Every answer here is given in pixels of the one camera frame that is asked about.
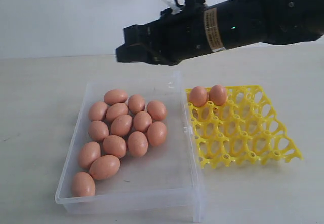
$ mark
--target clear plastic container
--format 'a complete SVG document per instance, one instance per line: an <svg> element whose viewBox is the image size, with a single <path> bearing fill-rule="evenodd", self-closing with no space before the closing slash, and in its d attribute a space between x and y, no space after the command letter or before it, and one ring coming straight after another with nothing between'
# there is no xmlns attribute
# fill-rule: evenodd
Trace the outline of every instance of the clear plastic container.
<svg viewBox="0 0 324 224"><path fill-rule="evenodd" d="M140 94L146 102L162 101L168 116L166 142L150 147L142 158L125 158L113 178L96 182L96 195L73 197L73 176L81 171L77 155L91 139L88 136L88 111L103 100L111 89L123 89L128 95ZM204 188L198 154L188 120L187 99L179 72L159 78L134 78L96 81L87 84L84 101L66 157L55 201L72 214L96 214L192 206L193 222L201 222L204 210Z"/></svg>

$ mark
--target label sticker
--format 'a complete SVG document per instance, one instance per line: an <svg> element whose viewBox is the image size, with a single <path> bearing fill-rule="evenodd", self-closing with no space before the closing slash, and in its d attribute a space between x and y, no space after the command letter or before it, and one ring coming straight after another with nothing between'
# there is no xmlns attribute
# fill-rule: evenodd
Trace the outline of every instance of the label sticker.
<svg viewBox="0 0 324 224"><path fill-rule="evenodd" d="M226 50L219 34L216 8L208 9L204 12L204 25L211 50L213 52Z"/></svg>

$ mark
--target egg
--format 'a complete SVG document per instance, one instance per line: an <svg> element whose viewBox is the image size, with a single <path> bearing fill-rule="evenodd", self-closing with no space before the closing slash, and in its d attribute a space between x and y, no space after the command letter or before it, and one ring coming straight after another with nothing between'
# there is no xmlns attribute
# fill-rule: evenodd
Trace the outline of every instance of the egg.
<svg viewBox="0 0 324 224"><path fill-rule="evenodd" d="M146 108L147 112L154 120L163 120L167 117L168 111L166 106L160 101L150 101Z"/></svg>
<svg viewBox="0 0 324 224"><path fill-rule="evenodd" d="M162 122L154 122L148 127L147 139L151 146L159 146L167 139L167 127Z"/></svg>
<svg viewBox="0 0 324 224"><path fill-rule="evenodd" d="M145 134L135 131L127 139L128 150L133 157L142 157L148 149L148 142Z"/></svg>
<svg viewBox="0 0 324 224"><path fill-rule="evenodd" d="M128 99L127 105L132 114L137 114L145 109L145 100L140 95L132 95Z"/></svg>
<svg viewBox="0 0 324 224"><path fill-rule="evenodd" d="M122 158L126 154L126 143L123 138L117 135L109 135L104 139L102 146L108 155Z"/></svg>
<svg viewBox="0 0 324 224"><path fill-rule="evenodd" d="M93 196L96 192L95 182L86 172L78 172L73 177L71 191L74 197Z"/></svg>
<svg viewBox="0 0 324 224"><path fill-rule="evenodd" d="M209 91L209 101L216 106L222 106L227 101L227 93L225 87L221 85L213 86Z"/></svg>
<svg viewBox="0 0 324 224"><path fill-rule="evenodd" d="M111 124L111 134L124 137L133 126L133 119L130 115L120 115Z"/></svg>
<svg viewBox="0 0 324 224"><path fill-rule="evenodd" d="M196 86L189 94L189 102L196 107L202 107L208 101L208 93L202 86Z"/></svg>
<svg viewBox="0 0 324 224"><path fill-rule="evenodd" d="M89 109L88 117L91 121L104 120L107 110L108 105L102 101L98 101Z"/></svg>
<svg viewBox="0 0 324 224"><path fill-rule="evenodd" d="M91 164L101 156L100 144L91 141L86 143L79 152L77 162L83 169L89 169Z"/></svg>
<svg viewBox="0 0 324 224"><path fill-rule="evenodd" d="M106 119L108 122L112 122L120 115L127 114L127 113L128 113L128 108L125 103L121 103L121 102L116 103L108 109L106 114Z"/></svg>
<svg viewBox="0 0 324 224"><path fill-rule="evenodd" d="M148 127L152 124L152 117L146 111L137 113L133 120L133 125L136 131L145 133Z"/></svg>
<svg viewBox="0 0 324 224"><path fill-rule="evenodd" d="M93 162L89 173L94 180L105 180L116 175L120 168L120 160L113 155L99 157Z"/></svg>
<svg viewBox="0 0 324 224"><path fill-rule="evenodd" d="M111 90L108 91L104 96L104 101L108 105L114 105L116 103L124 103L127 100L127 93L123 90Z"/></svg>
<svg viewBox="0 0 324 224"><path fill-rule="evenodd" d="M108 126L103 121L92 121L88 132L89 136L97 142L103 141L109 135Z"/></svg>

